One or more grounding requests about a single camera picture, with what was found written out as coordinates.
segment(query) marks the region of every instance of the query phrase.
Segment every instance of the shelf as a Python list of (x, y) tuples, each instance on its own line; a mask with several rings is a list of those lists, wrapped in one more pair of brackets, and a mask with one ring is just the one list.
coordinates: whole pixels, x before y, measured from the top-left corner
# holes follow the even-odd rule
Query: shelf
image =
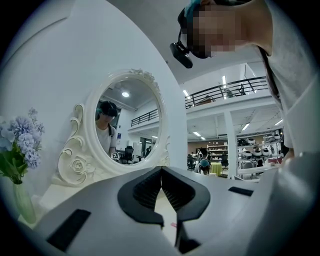
[(211, 150), (208, 150), (209, 152), (217, 152), (217, 151), (228, 151), (228, 149), (218, 149), (218, 150), (214, 150), (214, 149), (211, 149)]
[(248, 146), (238, 146), (237, 148), (238, 148), (238, 149), (244, 149), (244, 148), (262, 147), (262, 146), (268, 146), (268, 145), (275, 144), (275, 143), (280, 143), (280, 142), (281, 142), (281, 141), (278, 140), (278, 141), (268, 142), (268, 143), (265, 143), (265, 144), (255, 144), (255, 145), (248, 145)]
[(206, 145), (208, 148), (215, 148), (215, 147), (228, 147), (228, 145), (216, 145), (216, 146), (209, 146)]

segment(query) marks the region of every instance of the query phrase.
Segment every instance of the desk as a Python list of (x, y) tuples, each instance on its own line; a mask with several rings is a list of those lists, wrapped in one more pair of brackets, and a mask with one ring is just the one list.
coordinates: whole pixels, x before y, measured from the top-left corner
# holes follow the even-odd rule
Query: desk
[(220, 162), (211, 163), (211, 173), (215, 173), (216, 175), (220, 175), (222, 173), (222, 165)]

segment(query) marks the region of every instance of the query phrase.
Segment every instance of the ceiling light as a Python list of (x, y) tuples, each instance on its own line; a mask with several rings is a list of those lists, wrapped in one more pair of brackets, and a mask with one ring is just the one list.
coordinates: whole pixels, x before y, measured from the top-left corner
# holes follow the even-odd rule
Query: ceiling light
[(183, 93), (184, 93), (185, 96), (189, 96), (189, 94), (187, 93), (186, 90), (183, 90)]
[(274, 126), (277, 126), (278, 124), (280, 124), (282, 122), (282, 119), (279, 121), (279, 122), (277, 122)]
[(247, 129), (249, 125), (250, 125), (250, 123), (248, 122), (248, 123), (242, 128), (242, 131), (244, 131), (245, 129)]

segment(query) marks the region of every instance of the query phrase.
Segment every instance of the office chair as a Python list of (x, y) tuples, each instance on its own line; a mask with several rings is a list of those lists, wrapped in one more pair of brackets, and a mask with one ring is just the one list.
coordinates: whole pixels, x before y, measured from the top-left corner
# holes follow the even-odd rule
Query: office chair
[(229, 170), (229, 168), (227, 167), (229, 165), (228, 156), (226, 154), (223, 154), (221, 156), (221, 165), (224, 166), (224, 167), (222, 167), (222, 171)]
[(196, 165), (195, 165), (195, 161), (194, 161), (194, 158), (192, 157), (191, 154), (188, 154), (188, 170), (194, 170), (196, 168)]
[(124, 160), (126, 160), (126, 164), (129, 165), (129, 161), (132, 161), (133, 159), (133, 152), (134, 152), (134, 149), (132, 146), (127, 146), (125, 149), (124, 149), (124, 156), (121, 157), (121, 162), (124, 163)]

